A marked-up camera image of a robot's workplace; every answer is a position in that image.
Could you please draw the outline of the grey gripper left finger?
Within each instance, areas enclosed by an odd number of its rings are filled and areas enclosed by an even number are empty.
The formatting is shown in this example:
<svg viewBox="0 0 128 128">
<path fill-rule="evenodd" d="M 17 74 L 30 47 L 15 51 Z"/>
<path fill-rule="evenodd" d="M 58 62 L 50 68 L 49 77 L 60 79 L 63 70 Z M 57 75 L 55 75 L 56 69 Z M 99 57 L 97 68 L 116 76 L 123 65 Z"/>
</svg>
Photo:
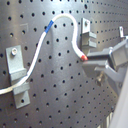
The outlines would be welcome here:
<svg viewBox="0 0 128 128">
<path fill-rule="evenodd" d="M 82 68 L 88 77 L 95 79 L 98 86 L 105 82 L 105 77 L 109 77 L 114 82 L 121 81 L 121 75 L 112 69 L 107 61 L 87 61 L 83 63 Z"/>
</svg>

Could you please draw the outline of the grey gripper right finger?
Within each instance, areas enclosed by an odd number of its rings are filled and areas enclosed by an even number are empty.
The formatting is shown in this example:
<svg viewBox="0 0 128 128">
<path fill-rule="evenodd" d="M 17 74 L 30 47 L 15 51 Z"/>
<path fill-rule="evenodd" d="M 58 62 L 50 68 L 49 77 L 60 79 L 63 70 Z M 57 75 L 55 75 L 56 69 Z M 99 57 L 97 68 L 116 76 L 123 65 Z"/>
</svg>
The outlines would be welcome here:
<svg viewBox="0 0 128 128">
<path fill-rule="evenodd" d="M 87 60 L 108 60 L 110 63 L 113 62 L 112 57 L 113 48 L 104 48 L 102 51 L 89 52 L 87 54 Z"/>
</svg>

